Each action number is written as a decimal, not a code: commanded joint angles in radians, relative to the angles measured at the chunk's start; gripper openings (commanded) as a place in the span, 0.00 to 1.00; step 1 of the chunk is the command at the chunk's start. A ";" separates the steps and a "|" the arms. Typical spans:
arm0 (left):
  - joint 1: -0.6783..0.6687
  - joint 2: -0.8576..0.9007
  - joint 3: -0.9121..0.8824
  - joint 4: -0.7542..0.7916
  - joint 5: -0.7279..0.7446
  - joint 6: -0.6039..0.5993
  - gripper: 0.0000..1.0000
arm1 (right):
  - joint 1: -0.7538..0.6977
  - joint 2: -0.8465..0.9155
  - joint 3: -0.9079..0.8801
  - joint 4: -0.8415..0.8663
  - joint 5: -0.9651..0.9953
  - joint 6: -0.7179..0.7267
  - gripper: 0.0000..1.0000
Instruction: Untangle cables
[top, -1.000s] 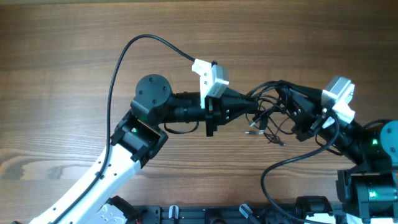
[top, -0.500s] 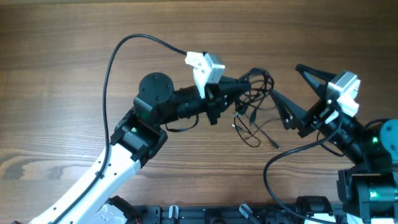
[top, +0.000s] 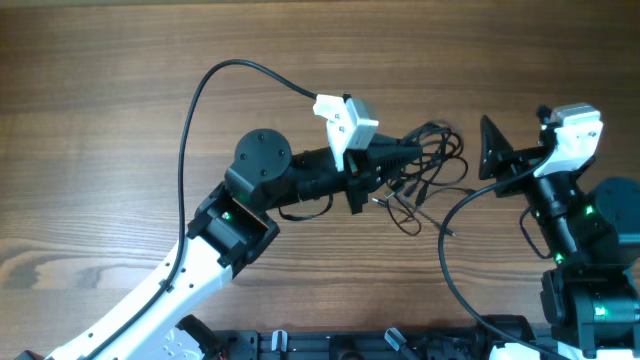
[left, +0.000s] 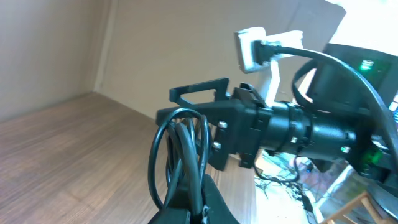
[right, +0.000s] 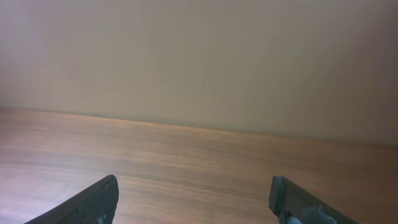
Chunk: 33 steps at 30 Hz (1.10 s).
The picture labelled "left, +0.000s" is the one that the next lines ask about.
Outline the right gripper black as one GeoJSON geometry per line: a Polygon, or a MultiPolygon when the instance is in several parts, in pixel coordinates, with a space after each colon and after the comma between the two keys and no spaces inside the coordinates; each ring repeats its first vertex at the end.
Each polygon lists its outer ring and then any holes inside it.
{"type": "Polygon", "coordinates": [[[178,104],[174,108],[158,110],[155,134],[155,150],[175,118],[196,118],[200,124],[199,143],[194,143],[200,155],[198,167],[204,171],[207,164],[224,171],[228,156],[239,154],[239,165],[252,168],[273,110],[263,97],[248,83],[240,83],[228,100],[229,78],[180,86],[169,90],[169,101],[178,104]],[[182,95],[214,90],[214,102],[193,104],[182,95]]]}

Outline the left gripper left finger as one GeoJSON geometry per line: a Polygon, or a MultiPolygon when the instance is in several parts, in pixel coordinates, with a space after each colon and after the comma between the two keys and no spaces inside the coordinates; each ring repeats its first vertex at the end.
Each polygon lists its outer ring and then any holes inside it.
{"type": "Polygon", "coordinates": [[[157,212],[148,224],[185,224],[190,223],[190,202],[188,187],[180,185],[171,197],[166,208],[157,212]]]}

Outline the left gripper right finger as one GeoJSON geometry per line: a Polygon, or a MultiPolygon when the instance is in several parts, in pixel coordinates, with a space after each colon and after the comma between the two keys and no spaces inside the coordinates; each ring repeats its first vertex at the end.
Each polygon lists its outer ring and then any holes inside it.
{"type": "Polygon", "coordinates": [[[239,224],[210,175],[205,174],[203,176],[200,187],[203,207],[199,214],[199,223],[239,224]]]}

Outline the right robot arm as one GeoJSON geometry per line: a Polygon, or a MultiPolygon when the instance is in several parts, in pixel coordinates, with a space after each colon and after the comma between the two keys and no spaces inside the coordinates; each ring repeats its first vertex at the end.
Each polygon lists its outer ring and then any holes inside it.
{"type": "Polygon", "coordinates": [[[157,112],[147,181],[159,215],[199,222],[228,214],[206,167],[224,170],[232,154],[254,168],[259,151],[311,159],[320,171],[346,161],[372,180],[387,203],[397,200],[397,125],[389,108],[397,91],[397,57],[377,50],[328,44],[324,51],[255,41],[256,65],[283,54],[307,58],[294,81],[315,76],[309,97],[292,87],[295,103],[268,103],[247,83],[227,94],[220,78],[169,91],[173,108],[157,112]]]}

